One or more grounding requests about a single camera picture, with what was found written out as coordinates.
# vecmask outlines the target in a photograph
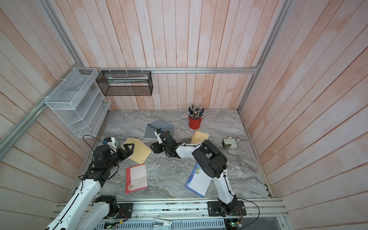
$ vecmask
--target pencil holder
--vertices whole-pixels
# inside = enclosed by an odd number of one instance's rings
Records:
[[[193,120],[192,118],[188,117],[188,119],[189,119],[189,128],[191,128],[192,130],[199,129],[202,118],[199,118],[198,120]]]

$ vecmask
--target mesh shelf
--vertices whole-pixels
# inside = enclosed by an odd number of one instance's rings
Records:
[[[51,109],[76,110],[96,78],[96,69],[74,69],[55,92],[51,94],[46,104]]]
[[[111,105],[100,89],[90,90],[96,77],[96,69],[77,68],[46,102],[77,137],[96,136]]]
[[[102,125],[103,119],[107,113],[107,111],[109,110],[109,107],[111,105],[111,102],[109,101],[108,103],[101,103],[93,117],[93,119],[91,120],[89,126],[76,131],[74,134],[77,137],[82,137],[84,135],[91,135],[91,136],[96,136],[98,131],[100,130],[100,127]]]
[[[69,125],[84,119],[84,116],[87,114],[87,111],[91,107],[92,102],[95,100],[98,92],[99,89],[94,89],[86,94],[84,99],[80,102],[77,109],[75,110],[76,114],[71,119]]]

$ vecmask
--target envelope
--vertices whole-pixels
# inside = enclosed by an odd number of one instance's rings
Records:
[[[123,144],[134,144],[133,154],[128,158],[138,164],[143,164],[151,153],[151,149],[139,139],[128,138]]]
[[[196,131],[192,137],[190,144],[196,145],[202,143],[204,140],[208,140],[209,134]]]

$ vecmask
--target robotic arm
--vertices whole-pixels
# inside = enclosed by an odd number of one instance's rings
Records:
[[[227,177],[226,156],[209,140],[205,140],[201,144],[191,145],[177,143],[169,131],[164,132],[162,129],[157,129],[155,135],[158,142],[151,145],[153,152],[166,152],[166,155],[172,158],[195,159],[215,183],[223,216],[231,215],[237,198]]]
[[[219,201],[214,202],[216,203],[214,209],[219,210],[216,213],[222,216],[233,214],[238,201],[227,177],[226,156],[209,140],[191,145],[177,143],[168,131],[164,132],[162,129],[157,129],[155,135],[158,142],[151,145],[153,152],[166,152],[166,155],[172,158],[195,159],[202,170],[213,179],[219,193]],[[111,219],[117,217],[121,207],[118,206],[116,197],[105,195],[98,197],[92,210],[81,219],[93,197],[109,179],[111,169],[133,154],[134,144],[124,144],[123,147],[116,149],[115,143],[115,138],[105,138],[103,145],[96,147],[93,151],[94,160],[83,175],[77,191],[45,230],[89,230],[104,217]]]
[[[87,206],[110,176],[110,171],[133,154],[134,144],[124,144],[116,150],[115,138],[105,138],[103,145],[93,151],[94,160],[79,184],[77,191],[62,212],[45,230],[93,229],[105,216],[115,218],[118,204],[115,196],[100,196],[92,210],[82,219]]]

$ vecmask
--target metal bracket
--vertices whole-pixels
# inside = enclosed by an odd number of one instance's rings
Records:
[[[221,208],[220,208],[221,206],[220,201],[209,201],[207,202],[207,206],[208,206],[209,216],[223,216]],[[231,216],[246,216],[247,215],[243,201],[237,201],[233,211],[234,212],[231,214]]]
[[[127,219],[132,218],[133,203],[119,203],[118,206],[118,213],[123,213]]]

